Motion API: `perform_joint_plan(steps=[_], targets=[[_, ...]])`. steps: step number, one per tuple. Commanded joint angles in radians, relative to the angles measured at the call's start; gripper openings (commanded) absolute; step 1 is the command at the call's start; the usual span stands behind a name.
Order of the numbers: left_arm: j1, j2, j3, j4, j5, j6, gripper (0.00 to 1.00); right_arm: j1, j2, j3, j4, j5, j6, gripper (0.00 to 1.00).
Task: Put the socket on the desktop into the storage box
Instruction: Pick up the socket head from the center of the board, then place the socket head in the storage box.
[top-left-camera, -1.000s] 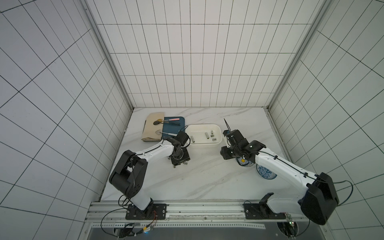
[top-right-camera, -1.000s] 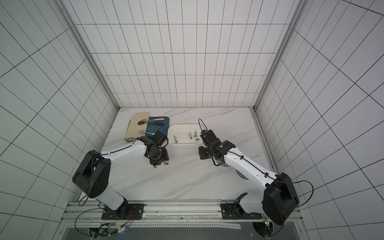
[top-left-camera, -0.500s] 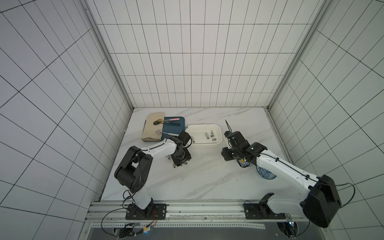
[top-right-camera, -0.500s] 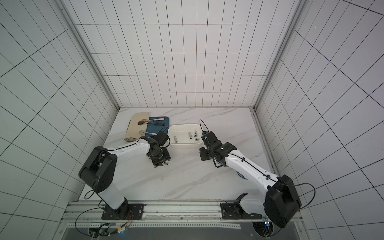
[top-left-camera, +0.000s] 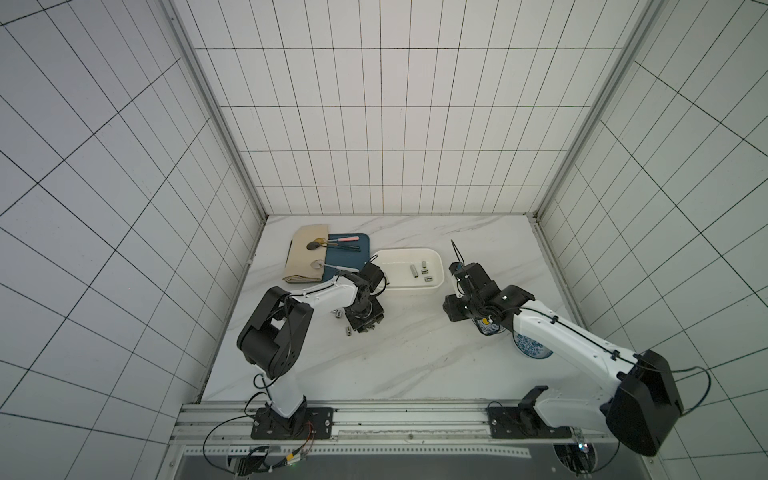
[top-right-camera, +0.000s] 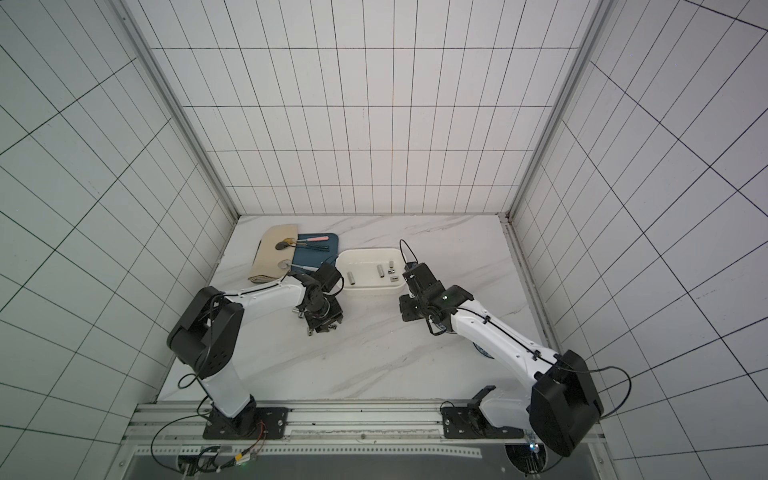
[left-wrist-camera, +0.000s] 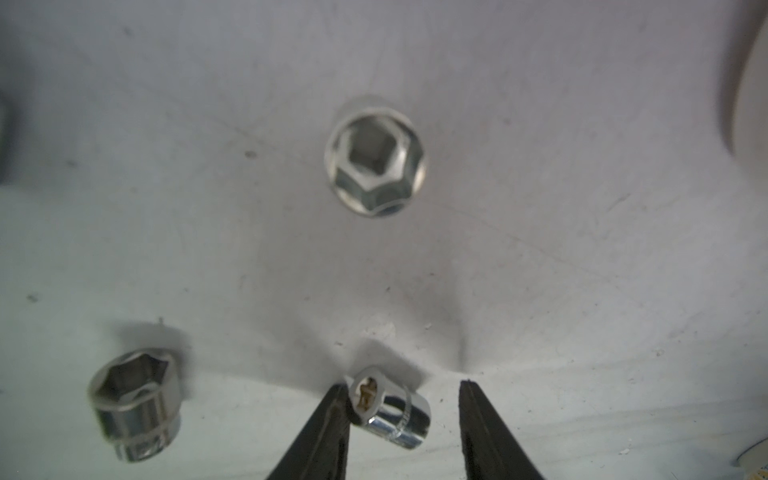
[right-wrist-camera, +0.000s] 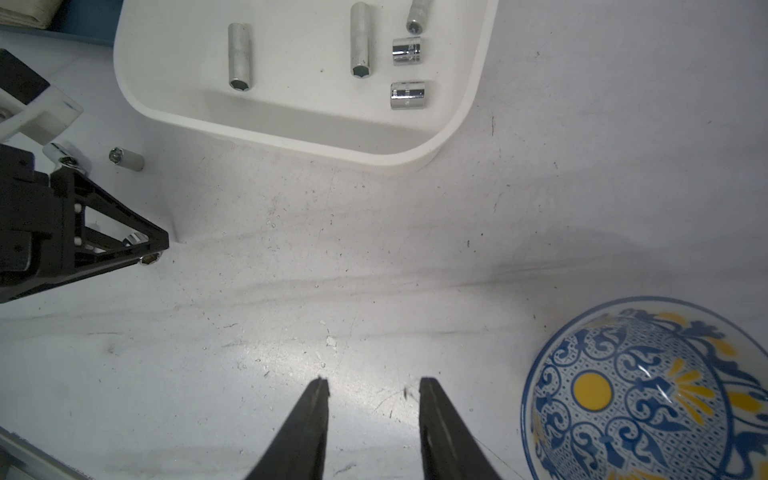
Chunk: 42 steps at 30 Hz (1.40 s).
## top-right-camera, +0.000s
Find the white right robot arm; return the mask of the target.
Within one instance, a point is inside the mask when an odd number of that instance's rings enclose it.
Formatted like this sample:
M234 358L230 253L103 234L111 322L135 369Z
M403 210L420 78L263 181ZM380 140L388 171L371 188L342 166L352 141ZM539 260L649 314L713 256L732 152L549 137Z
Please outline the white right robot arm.
M508 368L520 384L481 389L462 409L459 427L483 438L515 429L535 435L552 452L568 457L604 414L592 374L572 350L560 354L504 324L460 289L433 300L399 298L405 322L424 320L436 336L457 334Z

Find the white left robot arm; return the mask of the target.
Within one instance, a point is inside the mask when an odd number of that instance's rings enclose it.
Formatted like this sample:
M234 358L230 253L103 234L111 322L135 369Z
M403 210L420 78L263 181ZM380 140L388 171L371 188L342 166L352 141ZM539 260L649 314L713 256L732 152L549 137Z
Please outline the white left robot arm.
M234 366L241 329L290 308L311 331L333 329L343 319L338 296L345 286L336 270L289 273L269 285L237 293L201 288L167 336L175 357L192 369L213 411L239 420L255 404Z

